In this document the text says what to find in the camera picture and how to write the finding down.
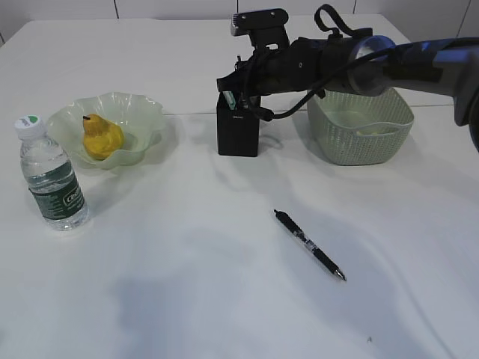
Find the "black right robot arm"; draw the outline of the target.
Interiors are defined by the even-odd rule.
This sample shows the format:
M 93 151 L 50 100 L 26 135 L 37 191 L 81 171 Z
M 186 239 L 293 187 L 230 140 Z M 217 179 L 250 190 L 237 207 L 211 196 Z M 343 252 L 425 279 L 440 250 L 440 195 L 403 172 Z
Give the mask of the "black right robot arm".
M 288 117 L 322 90 L 379 96 L 402 88 L 449 96 L 454 121 L 467 126 L 478 143 L 478 39 L 461 37 L 395 44 L 385 36 L 319 40 L 300 37 L 284 49 L 255 50 L 231 74 L 218 79 L 219 91 L 245 100 L 253 96 L 306 91 L 283 114 L 249 103 L 264 120 Z

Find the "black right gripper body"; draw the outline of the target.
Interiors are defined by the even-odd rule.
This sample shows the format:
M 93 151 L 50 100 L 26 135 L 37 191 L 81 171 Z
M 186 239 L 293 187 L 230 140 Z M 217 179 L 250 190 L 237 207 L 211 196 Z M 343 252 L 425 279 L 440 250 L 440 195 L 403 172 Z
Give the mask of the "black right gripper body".
M 278 93 L 299 92 L 293 75 L 299 69 L 299 51 L 294 48 L 266 52 L 254 52 L 248 59 L 248 75 L 245 95 L 269 96 Z M 239 76 L 235 70 L 216 79 L 219 92 L 238 94 Z

